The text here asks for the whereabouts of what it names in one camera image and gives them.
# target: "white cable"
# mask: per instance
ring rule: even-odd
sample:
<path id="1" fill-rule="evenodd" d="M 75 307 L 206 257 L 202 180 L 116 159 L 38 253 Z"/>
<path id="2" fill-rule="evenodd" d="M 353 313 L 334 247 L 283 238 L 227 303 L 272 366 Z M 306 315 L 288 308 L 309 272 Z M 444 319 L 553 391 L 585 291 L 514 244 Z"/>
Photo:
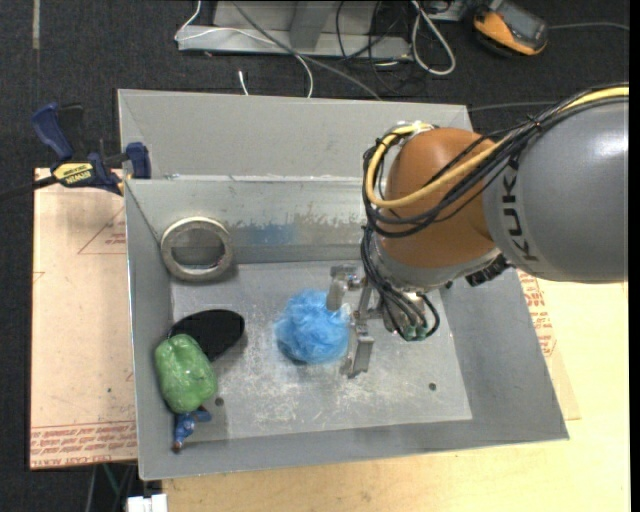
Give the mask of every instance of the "white cable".
<path id="1" fill-rule="evenodd" d="M 307 76 L 309 77 L 309 92 L 307 93 L 307 98 L 311 98 L 311 95 L 313 94 L 313 74 L 311 73 L 309 66 L 307 66 L 307 63 L 302 57 L 300 57 L 300 55 L 294 55 L 294 57 L 304 66 L 304 69 L 307 72 Z"/>
<path id="2" fill-rule="evenodd" d="M 244 84 L 244 75 L 242 74 L 242 70 L 238 70 L 238 78 L 240 78 L 240 85 L 242 86 L 242 90 L 244 91 L 245 96 L 249 96 L 249 91 L 247 91 L 247 86 Z"/>
<path id="3" fill-rule="evenodd" d="M 196 39 L 198 37 L 206 36 L 207 34 L 211 34 L 213 32 L 235 32 L 235 33 L 238 33 L 238 34 L 242 34 L 243 36 L 250 37 L 251 39 L 255 39 L 256 41 L 260 41 L 261 43 L 265 43 L 265 44 L 273 46 L 273 43 L 271 41 L 269 41 L 268 39 L 265 39 L 264 37 L 259 37 L 259 36 L 256 36 L 254 34 L 251 34 L 249 32 L 245 32 L 244 30 L 241 30 L 239 28 L 234 28 L 234 27 L 215 27 L 215 28 L 210 28 L 208 30 L 205 30 L 204 32 L 200 32 L 199 34 L 193 34 L 191 36 L 186 36 L 186 37 L 181 37 L 181 38 L 177 38 L 178 34 L 176 34 L 176 37 L 174 37 L 174 39 L 175 39 L 175 41 L 177 43 L 181 43 L 183 41 L 188 41 L 189 39 Z"/>
<path id="4" fill-rule="evenodd" d="M 307 98 L 311 98 L 311 95 L 313 94 L 313 74 L 302 57 L 299 55 L 294 55 L 294 57 L 300 61 L 300 64 L 302 64 L 304 69 L 307 71 L 307 75 L 309 76 L 309 92 L 307 93 Z M 244 83 L 244 74 L 242 73 L 242 70 L 238 70 L 238 78 L 240 79 L 240 85 L 242 86 L 245 96 L 249 96 L 249 90 Z"/>
<path id="5" fill-rule="evenodd" d="M 175 35 L 173 36 L 173 40 L 178 42 L 178 34 L 187 26 L 190 25 L 193 20 L 195 20 L 198 17 L 198 14 L 200 14 L 200 9 L 202 8 L 202 0 L 198 0 L 198 6 L 196 7 L 196 12 L 193 13 L 193 15 L 191 16 L 191 18 L 189 18 L 187 21 L 185 21 L 182 26 L 178 29 L 178 31 L 175 33 Z"/>
<path id="6" fill-rule="evenodd" d="M 416 21 L 413 24 L 413 31 L 411 33 L 411 45 L 412 45 L 412 49 L 413 49 L 413 58 L 416 61 L 416 64 L 418 64 L 418 66 L 420 66 L 422 69 L 424 69 L 425 71 L 427 71 L 428 73 L 431 73 L 433 75 L 438 75 L 438 76 L 448 75 L 449 73 L 451 73 L 456 68 L 456 57 L 453 54 L 453 51 L 451 50 L 451 47 L 449 46 L 449 44 L 447 43 L 445 38 L 442 36 L 440 31 L 433 24 L 433 22 L 429 18 L 429 15 L 425 12 L 425 10 L 422 8 L 420 3 L 415 1 L 415 0 L 412 0 L 411 5 L 413 5 L 416 8 L 416 10 L 418 11 L 418 14 L 416 15 Z M 440 44 L 442 45 L 442 47 L 447 52 L 447 55 L 449 56 L 449 60 L 451 61 L 451 65 L 447 69 L 445 69 L 443 71 L 439 71 L 439 70 L 430 68 L 429 66 L 427 66 L 424 63 L 424 61 L 418 55 L 418 48 L 416 46 L 416 43 L 417 43 L 417 37 L 418 37 L 418 27 L 420 26 L 420 19 L 421 18 L 425 21 L 425 23 L 429 26 L 431 31 L 438 38 L 438 41 L 440 41 Z"/>

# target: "black cable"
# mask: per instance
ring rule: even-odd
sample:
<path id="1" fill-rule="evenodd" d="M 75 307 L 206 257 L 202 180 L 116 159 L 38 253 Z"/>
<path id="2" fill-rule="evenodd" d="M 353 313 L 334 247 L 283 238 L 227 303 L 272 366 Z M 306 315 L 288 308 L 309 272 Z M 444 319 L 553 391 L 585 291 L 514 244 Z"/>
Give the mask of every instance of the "black cable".
<path id="1" fill-rule="evenodd" d="M 378 101 L 382 101 L 382 98 L 380 98 L 380 96 L 378 96 L 378 94 L 371 89 L 369 86 L 363 84 L 362 82 L 360 82 L 359 80 L 356 80 L 355 78 L 353 78 L 352 76 L 349 76 L 347 73 L 343 73 L 342 71 L 340 71 L 339 69 L 336 69 L 332 66 L 329 66 L 327 64 L 325 64 L 324 62 L 320 62 L 319 60 L 313 59 L 311 57 L 309 57 L 308 55 L 303 55 L 301 53 L 299 53 L 298 51 L 294 50 L 293 48 L 291 48 L 290 46 L 287 46 L 283 43 L 281 43 L 280 41 L 278 41 L 276 38 L 272 37 L 265 29 L 263 29 L 260 25 L 258 25 L 253 18 L 251 18 L 243 9 L 242 7 L 240 7 L 238 5 L 237 2 L 231 2 L 233 4 L 233 6 L 238 10 L 238 12 L 242 15 L 242 17 L 247 20 L 247 22 L 253 27 L 255 28 L 258 32 L 260 32 L 264 37 L 266 37 L 267 39 L 269 39 L 271 42 L 273 42 L 276 46 L 278 46 L 280 49 L 286 51 L 287 53 L 289 53 L 290 55 L 293 55 L 294 57 L 299 57 L 303 60 L 306 60 L 307 62 L 311 62 L 313 64 L 315 64 L 316 66 L 319 66 L 323 69 L 326 69 L 327 71 L 330 71 L 331 73 L 334 73 L 342 78 L 344 78 L 345 80 L 348 80 L 350 82 L 352 82 L 353 84 L 357 85 L 358 87 L 364 89 L 365 91 L 367 91 L 373 98 L 375 98 Z"/>
<path id="2" fill-rule="evenodd" d="M 126 498 L 126 496 L 123 496 L 123 492 L 127 488 L 127 484 L 129 482 L 129 478 L 131 477 L 131 473 L 135 470 L 134 468 L 135 466 L 127 466 L 127 469 L 124 471 L 124 474 L 122 475 L 122 480 L 120 480 L 118 495 L 113 500 L 113 505 L 111 506 L 111 512 L 117 512 L 118 506 L 120 506 L 120 509 L 122 509 L 122 498 L 123 497 Z"/>
<path id="3" fill-rule="evenodd" d="M 372 231 L 370 229 L 365 229 L 365 233 L 360 244 L 360 255 L 369 281 L 374 288 L 376 288 L 378 294 L 383 300 L 390 300 L 398 306 L 398 308 L 401 309 L 409 319 L 413 321 L 413 319 L 417 317 L 418 322 L 426 326 L 426 319 L 419 306 L 405 294 L 396 290 L 391 283 L 382 277 L 373 265 L 370 255 L 371 235 Z"/>
<path id="4" fill-rule="evenodd" d="M 91 512 L 91 507 L 93 505 L 93 491 L 96 487 L 96 472 L 98 465 L 94 464 L 93 469 L 91 470 L 91 480 L 89 481 L 89 491 L 87 492 L 87 501 L 84 507 L 85 512 Z"/>
<path id="5" fill-rule="evenodd" d="M 401 238 L 404 236 L 410 236 L 415 234 L 422 229 L 428 227 L 431 223 L 436 221 L 437 215 L 442 212 L 444 208 L 455 203 L 458 199 L 460 199 L 463 195 L 469 192 L 473 187 L 475 187 L 481 180 L 484 180 L 487 176 L 489 176 L 496 168 L 502 163 L 506 164 L 511 161 L 517 154 L 519 154 L 524 147 L 530 143 L 535 137 L 539 136 L 544 131 L 548 130 L 550 127 L 565 119 L 567 116 L 575 115 L 576 113 L 591 108 L 594 104 L 603 104 L 612 101 L 620 101 L 619 97 L 614 98 L 603 98 L 595 101 L 591 101 L 582 105 L 577 105 L 567 109 L 568 105 L 571 105 L 577 99 L 585 96 L 586 94 L 590 94 L 591 92 L 597 91 L 597 88 L 590 89 L 588 91 L 582 91 L 577 93 L 571 98 L 568 98 L 551 108 L 546 109 L 541 114 L 539 114 L 535 118 L 531 118 L 528 122 L 522 123 L 516 128 L 512 129 L 507 137 L 504 139 L 502 146 L 487 160 L 481 162 L 475 169 L 473 169 L 468 175 L 462 178 L 454 187 L 450 189 L 450 191 L 445 194 L 444 198 L 436 205 L 435 207 L 422 212 L 418 215 L 404 217 L 404 218 L 392 218 L 385 216 L 380 213 L 380 209 L 374 208 L 370 201 L 368 200 L 366 193 L 364 192 L 364 184 L 363 184 L 363 200 L 365 203 L 365 211 L 367 213 L 367 219 L 372 226 L 372 228 L 379 234 L 383 236 L 387 236 L 390 238 Z M 476 141 L 473 147 L 477 146 L 481 141 Z M 456 159 L 452 161 L 452 164 L 457 162 L 460 158 L 465 156 L 468 151 L 462 152 Z M 444 175 L 443 171 L 451 168 L 452 165 L 447 165 L 443 170 L 438 173 L 438 177 Z M 493 176 L 492 180 L 495 179 L 504 169 L 505 165 L 503 165 L 497 173 Z M 473 197 L 467 200 L 463 205 L 456 209 L 455 213 L 458 213 L 466 204 L 468 204 Z M 396 225 L 409 225 L 413 224 L 411 228 L 401 231 L 389 231 L 384 229 L 378 225 L 378 222 L 387 223 L 387 224 L 396 224 Z"/>
<path id="6" fill-rule="evenodd" d="M 433 325 L 431 326 L 431 329 L 429 329 L 425 334 L 425 338 L 428 338 L 440 328 L 440 314 L 438 313 L 438 310 L 433 305 L 429 297 L 427 297 L 426 293 L 418 293 L 417 295 L 424 301 L 424 303 L 429 308 L 429 311 L 431 311 L 431 315 L 433 316 Z"/>
<path id="7" fill-rule="evenodd" d="M 360 55 L 362 55 L 364 52 L 366 51 L 371 51 L 371 49 L 376 46 L 378 43 L 380 43 L 385 37 L 388 36 L 389 32 L 391 32 L 391 30 L 395 27 L 395 25 L 398 23 L 398 21 L 400 21 L 400 15 L 398 15 L 398 17 L 395 19 L 395 21 L 389 26 L 389 28 L 381 35 L 379 35 L 375 41 L 372 41 L 371 39 L 371 34 L 373 32 L 373 22 L 378 14 L 378 10 L 380 9 L 380 4 L 382 4 L 382 2 L 377 2 L 376 6 L 373 10 L 373 15 L 371 18 L 371 26 L 369 28 L 369 41 L 367 42 L 367 44 L 365 46 L 363 46 L 362 48 L 360 48 L 359 50 L 356 50 L 355 52 L 353 52 L 350 55 L 347 55 L 347 52 L 344 48 L 344 44 L 342 41 L 342 32 L 340 31 L 340 13 L 342 12 L 342 8 L 344 7 L 344 0 L 341 1 L 338 4 L 338 8 L 336 9 L 336 37 L 338 39 L 338 44 L 340 45 L 340 53 L 342 54 L 342 61 L 349 61 L 351 59 L 354 59 L 355 57 L 358 57 Z"/>
<path id="8" fill-rule="evenodd" d="M 58 180 L 56 180 L 55 176 L 47 176 L 46 178 L 42 178 L 41 180 L 29 183 L 28 185 L 22 185 L 21 187 L 7 190 L 6 192 L 2 192 L 0 194 L 0 203 L 9 200 L 12 197 L 29 194 L 30 192 L 33 192 L 34 190 L 37 190 L 39 188 L 48 187 L 49 185 L 53 185 L 57 182 Z"/>

